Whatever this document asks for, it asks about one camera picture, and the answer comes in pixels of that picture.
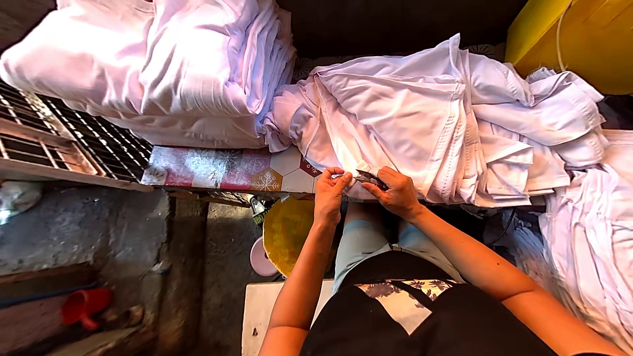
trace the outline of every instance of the red plastic cup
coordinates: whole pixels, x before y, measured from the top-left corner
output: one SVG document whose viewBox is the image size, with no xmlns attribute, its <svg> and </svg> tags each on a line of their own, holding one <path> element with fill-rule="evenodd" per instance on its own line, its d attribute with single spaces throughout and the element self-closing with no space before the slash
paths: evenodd
<svg viewBox="0 0 633 356">
<path fill-rule="evenodd" d="M 99 323 L 92 320 L 90 315 L 96 314 L 112 302 L 112 289 L 95 288 L 81 289 L 70 296 L 61 308 L 61 318 L 64 324 L 70 325 L 80 321 L 88 330 L 96 330 Z"/>
</svg>

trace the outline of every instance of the hand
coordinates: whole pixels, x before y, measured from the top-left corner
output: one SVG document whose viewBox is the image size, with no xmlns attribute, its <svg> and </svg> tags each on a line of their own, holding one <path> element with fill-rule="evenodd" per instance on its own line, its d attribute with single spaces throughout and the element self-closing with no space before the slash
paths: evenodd
<svg viewBox="0 0 633 356">
<path fill-rule="evenodd" d="M 344 174 L 334 179 L 332 174 Z M 315 223 L 338 224 L 341 221 L 343 188 L 352 180 L 352 173 L 339 167 L 326 169 L 315 183 Z"/>
<path fill-rule="evenodd" d="M 388 211 L 410 222 L 424 209 L 418 201 L 418 192 L 410 177 L 389 167 L 382 167 L 378 171 L 378 178 L 387 184 L 387 191 L 381 191 L 376 185 L 367 182 L 363 183 L 363 188 L 375 196 Z"/>
</svg>

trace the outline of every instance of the pile of white clothing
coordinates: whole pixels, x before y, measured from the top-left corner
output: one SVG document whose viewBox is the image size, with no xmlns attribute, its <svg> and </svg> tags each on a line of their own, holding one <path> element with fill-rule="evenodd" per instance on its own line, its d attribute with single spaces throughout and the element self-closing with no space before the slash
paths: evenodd
<svg viewBox="0 0 633 356">
<path fill-rule="evenodd" d="M 558 284 L 594 330 L 633 354 L 633 132 L 605 130 L 598 168 L 574 171 L 539 218 Z"/>
<path fill-rule="evenodd" d="M 0 77 L 153 144 L 260 148 L 291 41 L 273 0 L 58 0 Z"/>
<path fill-rule="evenodd" d="M 459 41 L 316 67 L 281 87 L 265 117 L 271 151 L 295 144 L 319 169 L 392 167 L 427 201 L 482 207 L 529 205 L 569 185 L 564 166 L 600 161 L 600 93 L 571 72 L 524 80 Z"/>
</svg>

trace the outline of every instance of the thread snips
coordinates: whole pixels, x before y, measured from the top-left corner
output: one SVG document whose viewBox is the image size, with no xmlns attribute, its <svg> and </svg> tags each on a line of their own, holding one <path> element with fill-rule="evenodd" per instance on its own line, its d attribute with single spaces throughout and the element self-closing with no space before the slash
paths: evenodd
<svg viewBox="0 0 633 356">
<path fill-rule="evenodd" d="M 385 184 L 383 181 L 380 180 L 380 178 L 376 177 L 375 175 L 360 169 L 357 169 L 356 171 L 360 174 L 358 177 L 354 177 L 354 179 L 356 179 L 357 181 L 361 183 L 372 183 L 381 191 L 387 191 L 389 189 L 387 184 Z"/>
</svg>

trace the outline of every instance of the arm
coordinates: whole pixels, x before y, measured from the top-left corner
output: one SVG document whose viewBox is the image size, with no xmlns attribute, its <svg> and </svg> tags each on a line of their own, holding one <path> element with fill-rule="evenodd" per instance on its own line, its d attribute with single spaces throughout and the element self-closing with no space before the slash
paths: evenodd
<svg viewBox="0 0 633 356">
<path fill-rule="evenodd" d="M 424 232 L 465 279 L 501 301 L 556 353 L 625 355 L 511 263 L 421 205 L 411 178 L 389 167 L 379 171 L 379 178 L 389 190 L 383 192 L 370 183 L 363 183 L 363 188 Z"/>
<path fill-rule="evenodd" d="M 334 230 L 341 219 L 343 188 L 351 174 L 328 168 L 315 186 L 315 219 L 292 274 L 284 283 L 270 315 L 260 355 L 299 355 L 321 293 L 323 274 L 332 248 Z"/>
</svg>

